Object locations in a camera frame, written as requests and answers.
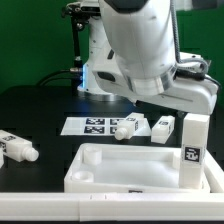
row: white tray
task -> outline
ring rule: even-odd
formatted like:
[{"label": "white tray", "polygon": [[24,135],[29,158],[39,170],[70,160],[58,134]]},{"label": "white tray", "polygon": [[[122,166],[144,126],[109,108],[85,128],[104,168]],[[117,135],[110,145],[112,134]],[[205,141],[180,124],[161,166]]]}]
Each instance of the white tray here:
[{"label": "white tray", "polygon": [[180,149],[103,144],[80,146],[65,177],[67,193],[210,193],[179,188]]}]

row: white plastic container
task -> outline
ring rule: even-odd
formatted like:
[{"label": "white plastic container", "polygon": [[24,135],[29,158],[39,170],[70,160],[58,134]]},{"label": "white plastic container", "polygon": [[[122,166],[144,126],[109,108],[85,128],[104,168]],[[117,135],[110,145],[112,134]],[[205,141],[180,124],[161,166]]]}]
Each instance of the white plastic container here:
[{"label": "white plastic container", "polygon": [[0,130],[0,146],[3,154],[18,162],[37,160],[39,153],[32,147],[32,142],[6,131]]},{"label": "white plastic container", "polygon": [[117,140],[130,139],[136,131],[144,127],[144,114],[131,113],[117,125],[115,138]]},{"label": "white plastic container", "polygon": [[187,114],[184,119],[179,186],[200,189],[204,175],[209,119],[207,115]]},{"label": "white plastic container", "polygon": [[173,116],[162,116],[152,128],[151,141],[165,144],[174,130],[174,123]]},{"label": "white plastic container", "polygon": [[200,189],[179,187],[180,154],[180,148],[82,144],[66,174],[65,192],[209,194],[205,175]]}]

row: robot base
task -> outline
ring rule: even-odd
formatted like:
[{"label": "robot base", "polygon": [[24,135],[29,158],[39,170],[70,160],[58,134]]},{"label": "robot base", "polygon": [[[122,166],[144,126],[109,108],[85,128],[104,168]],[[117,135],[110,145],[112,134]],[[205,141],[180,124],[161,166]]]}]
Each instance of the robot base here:
[{"label": "robot base", "polygon": [[88,89],[84,89],[82,86],[78,87],[78,96],[83,97],[85,99],[95,100],[95,101],[118,101],[124,99],[122,96],[115,95],[113,93],[107,93],[102,90],[100,91],[91,91]]}]

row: black cable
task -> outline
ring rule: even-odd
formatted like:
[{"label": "black cable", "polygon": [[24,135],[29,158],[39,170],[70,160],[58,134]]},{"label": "black cable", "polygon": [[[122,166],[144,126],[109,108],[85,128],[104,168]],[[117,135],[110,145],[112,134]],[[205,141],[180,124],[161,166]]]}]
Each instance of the black cable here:
[{"label": "black cable", "polygon": [[216,84],[219,87],[219,91],[222,90],[222,85],[220,82],[218,82],[217,80],[211,78],[211,77],[207,77],[205,76],[206,80],[209,80],[210,82],[213,82],[214,84]]},{"label": "black cable", "polygon": [[70,73],[70,69],[65,69],[65,70],[59,70],[59,71],[56,71],[56,72],[53,72],[47,76],[45,76],[44,78],[42,78],[37,84],[36,86],[41,86],[47,79],[53,77],[53,76],[56,76],[56,75],[59,75],[59,74],[63,74],[63,73]]},{"label": "black cable", "polygon": [[56,81],[56,80],[72,80],[73,78],[52,78],[52,79],[48,79],[45,82],[42,83],[42,86],[45,86],[47,83],[52,82],[52,81]]},{"label": "black cable", "polygon": [[222,89],[222,85],[221,83],[219,83],[217,80],[206,76],[203,73],[198,73],[198,72],[190,72],[190,71],[186,71],[186,70],[180,70],[177,69],[176,77],[180,77],[180,78],[185,78],[185,79],[194,79],[196,81],[203,81],[203,80],[209,80],[210,82],[213,82],[214,84],[216,84],[218,86],[218,91],[220,91]]}]

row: white cube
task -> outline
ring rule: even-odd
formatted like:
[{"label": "white cube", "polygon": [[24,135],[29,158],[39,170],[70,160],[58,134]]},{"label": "white cube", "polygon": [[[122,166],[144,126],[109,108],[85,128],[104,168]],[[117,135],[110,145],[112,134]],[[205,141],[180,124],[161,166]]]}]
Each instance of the white cube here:
[{"label": "white cube", "polygon": [[174,123],[173,116],[162,116],[152,128],[151,141],[165,144],[174,130]]}]

